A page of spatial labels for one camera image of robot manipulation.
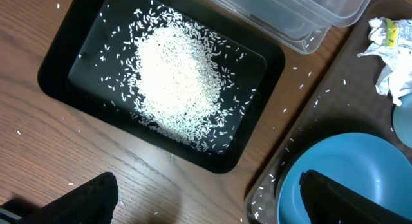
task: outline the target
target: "wooden table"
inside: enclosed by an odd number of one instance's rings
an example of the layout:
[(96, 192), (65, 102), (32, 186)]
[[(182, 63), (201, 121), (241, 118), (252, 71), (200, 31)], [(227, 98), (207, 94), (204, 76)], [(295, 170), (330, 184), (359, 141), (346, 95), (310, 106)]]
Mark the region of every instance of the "wooden table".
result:
[(41, 207), (111, 171), (124, 203), (118, 205), (113, 223), (239, 223), (248, 188), (349, 30), (332, 28), (311, 55), (282, 46), (286, 67), (265, 112), (239, 164), (219, 175), (40, 90), (37, 70), (70, 3), (0, 0), (0, 203), (20, 197)]

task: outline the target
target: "wood grain surface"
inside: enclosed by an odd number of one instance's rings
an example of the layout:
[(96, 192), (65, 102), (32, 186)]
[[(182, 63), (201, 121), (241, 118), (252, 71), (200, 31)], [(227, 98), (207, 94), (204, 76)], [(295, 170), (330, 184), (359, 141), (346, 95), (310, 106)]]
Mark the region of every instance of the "wood grain surface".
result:
[(40, 90), (37, 70), (71, 1), (0, 0), (0, 203), (42, 207), (111, 171), (124, 204), (113, 223), (239, 223), (248, 188), (350, 31), (332, 28), (311, 55), (282, 46), (286, 67), (259, 124), (239, 164), (219, 175)]

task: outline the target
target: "black object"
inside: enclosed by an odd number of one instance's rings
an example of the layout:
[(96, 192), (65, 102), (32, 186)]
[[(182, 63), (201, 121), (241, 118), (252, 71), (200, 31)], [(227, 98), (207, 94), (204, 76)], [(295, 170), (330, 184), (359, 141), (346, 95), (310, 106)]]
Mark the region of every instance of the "black object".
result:
[(239, 23), (195, 0), (157, 1), (228, 37), (238, 46), (247, 50), (250, 53), (248, 56), (254, 55), (255, 57), (253, 58), (259, 59), (254, 63), (260, 65), (259, 67), (262, 70), (256, 71), (253, 68), (253, 62), (249, 63), (252, 66), (250, 68), (250, 77), (246, 76), (243, 80), (249, 80), (259, 73), (261, 81), (256, 85), (257, 91), (250, 102), (250, 106), (245, 116), (236, 126), (237, 131), (233, 135), (233, 141), (231, 141), (224, 153), (208, 155), (166, 138), (155, 131), (150, 131), (145, 126), (132, 120), (129, 114), (130, 111), (119, 109), (119, 112), (115, 112), (114, 109), (107, 109), (103, 106), (103, 103), (106, 103), (108, 107), (111, 106), (110, 101), (107, 102), (107, 100), (87, 93), (87, 91), (75, 89), (73, 84), (68, 81), (68, 75), (73, 63), (89, 31), (92, 29), (93, 23), (96, 17), (98, 17), (99, 10), (105, 3), (105, 0), (73, 0), (40, 67), (38, 74), (39, 85), (47, 95), (61, 102), (127, 131), (207, 170), (214, 173), (226, 173), (233, 169), (240, 159), (285, 66), (285, 56), (278, 45), (268, 42), (264, 37), (260, 37)]
[(412, 223), (315, 170), (302, 173), (299, 184), (311, 224)]
[(110, 224), (117, 201), (116, 178), (103, 173), (39, 210), (9, 201), (0, 208), (0, 223)]

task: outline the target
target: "rectangular baking tray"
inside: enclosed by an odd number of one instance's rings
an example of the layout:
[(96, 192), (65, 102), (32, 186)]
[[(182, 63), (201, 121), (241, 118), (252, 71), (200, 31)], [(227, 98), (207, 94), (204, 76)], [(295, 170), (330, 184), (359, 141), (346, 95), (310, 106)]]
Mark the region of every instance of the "rectangular baking tray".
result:
[[(122, 54), (123, 46), (116, 43), (122, 43), (119, 41), (122, 35), (129, 35), (127, 24), (133, 21), (133, 11), (136, 8), (148, 8), (148, 2), (151, 1), (73, 0), (39, 69), (38, 83), (47, 95), (176, 156), (214, 173), (228, 172), (240, 159), (279, 80), (285, 66), (283, 51), (249, 27), (197, 0), (153, 0), (154, 5), (171, 7), (181, 12), (184, 19), (193, 19), (228, 40), (232, 52), (228, 52), (227, 59), (220, 55), (214, 61), (218, 64), (226, 62), (228, 68), (236, 72), (235, 87), (239, 89), (222, 91), (221, 97), (228, 101), (228, 106), (233, 105), (234, 96), (243, 102), (250, 100), (244, 116), (228, 119), (226, 129), (218, 130), (232, 132), (232, 140), (227, 140), (229, 135), (225, 136), (224, 141), (217, 137), (214, 143), (207, 142), (208, 151), (195, 150), (139, 124), (131, 116), (135, 112), (133, 106), (122, 103), (120, 95), (111, 94), (107, 84), (100, 81), (101, 77), (115, 79), (119, 71), (113, 69), (121, 67), (115, 64), (117, 60), (114, 54), (107, 56), (105, 62), (99, 59), (100, 51), (106, 51), (103, 45), (110, 46), (110, 51)], [(124, 32), (111, 36), (117, 26)], [(240, 59), (233, 56), (235, 52), (244, 52), (247, 57), (236, 61)], [(216, 142), (225, 142), (228, 146), (212, 150), (211, 146)]]
[(376, 92), (385, 63), (378, 56), (358, 58), (371, 44), (368, 21), (375, 17), (412, 19), (412, 5), (404, 0), (376, 0), (367, 7), (302, 113), (278, 145), (245, 198), (249, 223), (277, 223), (278, 194), (284, 177), (299, 156), (317, 142), (341, 133), (368, 133), (397, 147), (412, 162), (412, 149), (392, 128), (394, 104)]

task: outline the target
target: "yellow label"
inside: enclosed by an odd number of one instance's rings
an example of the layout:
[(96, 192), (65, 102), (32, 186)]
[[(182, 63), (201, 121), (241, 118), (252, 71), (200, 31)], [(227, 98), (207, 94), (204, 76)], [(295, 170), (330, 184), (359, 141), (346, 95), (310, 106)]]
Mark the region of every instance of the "yellow label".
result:
[(398, 38), (398, 25), (395, 21), (391, 19), (386, 19), (386, 27), (388, 28), (388, 38), (386, 39), (386, 46), (395, 48), (397, 45), (397, 38)]

